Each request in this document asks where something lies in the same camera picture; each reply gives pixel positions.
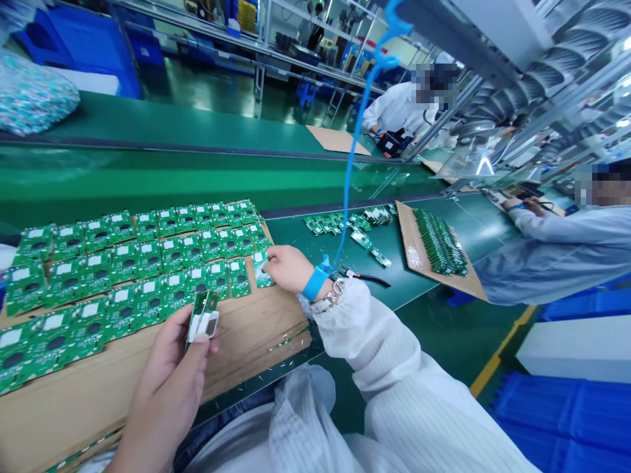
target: pliers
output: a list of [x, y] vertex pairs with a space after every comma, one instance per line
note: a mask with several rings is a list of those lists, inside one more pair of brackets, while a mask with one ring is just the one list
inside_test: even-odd
[[391, 287], [391, 285], [389, 283], [387, 283], [383, 279], [380, 279], [380, 278], [378, 278], [376, 276], [357, 274], [355, 271], [353, 271], [351, 268], [349, 268], [345, 264], [342, 265], [342, 268], [344, 269], [342, 274], [344, 276], [346, 276], [346, 277], [356, 277], [357, 279], [363, 279], [364, 281], [377, 282], [378, 284], [381, 284], [382, 286], [387, 287], [387, 288]]

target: stacked blue bins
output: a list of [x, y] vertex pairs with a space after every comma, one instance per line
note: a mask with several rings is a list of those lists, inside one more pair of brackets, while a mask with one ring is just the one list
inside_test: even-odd
[[513, 373], [492, 416], [544, 473], [631, 472], [631, 385]]
[[[113, 19], [59, 4], [48, 12], [38, 11], [35, 22], [39, 26], [28, 28], [18, 38], [37, 64], [60, 63], [73, 70], [117, 76], [119, 95], [141, 97], [133, 62]], [[46, 53], [47, 48], [55, 54]]]
[[543, 322], [591, 319], [631, 314], [631, 289], [601, 291], [552, 302], [543, 310]]

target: cable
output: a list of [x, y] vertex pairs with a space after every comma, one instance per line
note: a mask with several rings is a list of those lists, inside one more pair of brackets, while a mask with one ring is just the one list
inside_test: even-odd
[[351, 146], [350, 154], [348, 155], [348, 164], [346, 165], [346, 179], [344, 181], [344, 226], [342, 227], [342, 240], [340, 241], [340, 246], [337, 249], [337, 254], [335, 255], [333, 264], [330, 267], [335, 267], [337, 260], [340, 259], [340, 253], [342, 252], [342, 247], [344, 246], [344, 240], [346, 238], [350, 175], [353, 170], [355, 148], [357, 147], [357, 142], [359, 141], [360, 133], [362, 132], [362, 117], [363, 113], [366, 111], [366, 107], [368, 106], [368, 99], [370, 98], [370, 91], [372, 90], [373, 82], [375, 82], [375, 78], [377, 78], [377, 74], [379, 74], [381, 69], [393, 69], [399, 65], [399, 59], [396, 56], [384, 56], [384, 54], [381, 52], [381, 48], [387, 41], [390, 41], [392, 38], [409, 34], [413, 28], [412, 24], [404, 22], [396, 14], [396, 7], [403, 1], [404, 0], [390, 0], [386, 5], [384, 11], [384, 17], [390, 29], [386, 31], [386, 33], [381, 37], [381, 40], [379, 40], [377, 46], [375, 47], [375, 65], [368, 75], [368, 80], [366, 81], [366, 86], [363, 90], [362, 103], [360, 105], [360, 111], [357, 114], [357, 122], [355, 123], [353, 145]]

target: person's right hand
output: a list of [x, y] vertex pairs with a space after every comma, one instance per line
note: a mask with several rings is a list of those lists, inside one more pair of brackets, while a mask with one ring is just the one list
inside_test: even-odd
[[[268, 259], [263, 271], [281, 288], [292, 294], [304, 291], [316, 270], [298, 248], [289, 245], [268, 248]], [[323, 299], [332, 287], [333, 282], [327, 279], [316, 300]]]

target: hand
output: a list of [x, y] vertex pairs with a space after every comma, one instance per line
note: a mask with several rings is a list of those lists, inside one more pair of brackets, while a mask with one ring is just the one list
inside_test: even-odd
[[[269, 261], [263, 266], [263, 271], [269, 274], [281, 288], [292, 294], [304, 291], [316, 270], [298, 248], [289, 245], [268, 248], [268, 259]], [[315, 300], [324, 299], [332, 288], [333, 281], [327, 279]]]
[[511, 197], [510, 199], [505, 200], [504, 202], [502, 202], [502, 208], [504, 210], [508, 210], [510, 209], [510, 207], [514, 207], [516, 205], [521, 205], [524, 202], [521, 199], [518, 199], [517, 197]]
[[219, 350], [219, 342], [199, 334], [184, 354], [192, 311], [192, 304], [185, 305], [162, 325], [108, 473], [167, 472], [178, 445], [193, 425], [208, 354]]

